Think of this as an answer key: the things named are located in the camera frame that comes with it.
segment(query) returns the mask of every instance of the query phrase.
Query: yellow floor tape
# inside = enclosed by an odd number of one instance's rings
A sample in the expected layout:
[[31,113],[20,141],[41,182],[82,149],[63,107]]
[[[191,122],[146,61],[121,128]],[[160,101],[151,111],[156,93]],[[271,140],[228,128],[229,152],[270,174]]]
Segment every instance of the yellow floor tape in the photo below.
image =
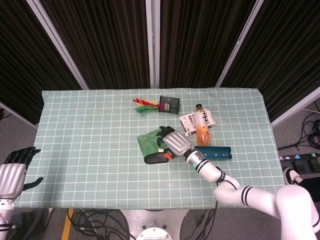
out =
[[[74,213],[74,209],[73,208],[69,208],[68,209],[68,213],[70,218],[72,217],[72,214]],[[62,238],[61,240],[68,240],[69,238],[69,233],[70,233],[70,226],[71,226],[71,222],[68,218],[68,215],[65,216],[65,222],[64,222],[64,228],[63,228],[63,233],[62,233]]]

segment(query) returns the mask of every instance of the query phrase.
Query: feather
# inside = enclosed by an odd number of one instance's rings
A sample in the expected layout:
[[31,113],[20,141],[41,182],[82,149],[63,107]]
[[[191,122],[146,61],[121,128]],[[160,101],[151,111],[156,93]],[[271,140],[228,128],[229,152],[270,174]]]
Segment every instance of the feather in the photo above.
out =
[[150,111],[157,111],[158,107],[157,106],[139,106],[139,107],[136,107],[135,110],[138,113],[145,113]]
[[143,99],[135,98],[133,101],[139,105],[159,107],[159,104],[156,104],[154,101],[145,101]]

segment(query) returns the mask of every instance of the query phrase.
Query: metal base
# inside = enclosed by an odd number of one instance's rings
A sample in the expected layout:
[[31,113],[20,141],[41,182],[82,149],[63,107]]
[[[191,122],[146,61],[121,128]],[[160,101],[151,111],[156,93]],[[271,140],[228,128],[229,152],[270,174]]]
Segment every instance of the metal base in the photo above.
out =
[[130,233],[137,240],[179,240],[181,225],[188,211],[121,210],[127,219]]

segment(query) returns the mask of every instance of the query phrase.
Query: black stripe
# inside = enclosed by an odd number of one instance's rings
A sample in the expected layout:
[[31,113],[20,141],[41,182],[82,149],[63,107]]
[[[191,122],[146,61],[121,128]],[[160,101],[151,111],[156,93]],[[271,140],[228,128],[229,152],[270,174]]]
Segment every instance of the black stripe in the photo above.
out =
[[200,172],[200,170],[202,169],[202,167],[203,167],[204,165],[206,165],[208,162],[209,162],[208,160],[205,161],[205,162],[199,167],[198,173]]
[[199,166],[201,165],[201,163],[204,162],[204,161],[207,161],[207,159],[205,159],[205,158],[202,159],[201,162],[199,162],[199,164],[196,166],[195,170],[196,170],[197,172],[199,172],[199,171],[198,171],[198,168],[199,168]]
[[242,193],[241,193],[241,201],[242,201],[243,205],[246,205],[246,204],[245,204],[245,201],[244,201],[244,193],[245,193],[245,191],[246,191],[247,188],[249,188],[249,186],[246,186],[246,187],[242,190]]
[[318,221],[312,227],[314,228],[315,226],[317,226],[319,224],[319,222],[320,222],[320,216],[318,217]]
[[223,180],[223,182],[230,183],[230,184],[234,187],[234,189],[237,190],[236,186],[235,186],[232,182],[230,182],[230,181],[228,181],[228,180]]
[[248,188],[248,190],[246,191],[245,196],[244,196],[245,204],[246,204],[248,207],[249,207],[248,202],[247,202],[248,192],[250,191],[250,189],[253,189],[253,188],[254,188],[253,186],[250,187],[250,188]]

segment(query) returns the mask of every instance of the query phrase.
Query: green feather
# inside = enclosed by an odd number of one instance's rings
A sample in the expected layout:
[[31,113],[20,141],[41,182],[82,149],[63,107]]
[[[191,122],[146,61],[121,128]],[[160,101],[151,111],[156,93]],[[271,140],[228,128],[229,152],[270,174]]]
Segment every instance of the green feather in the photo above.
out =
[[138,112],[138,113],[145,113],[145,112],[149,112],[149,111],[157,111],[159,107],[154,107],[154,106],[139,106],[139,107],[136,107],[135,110]]

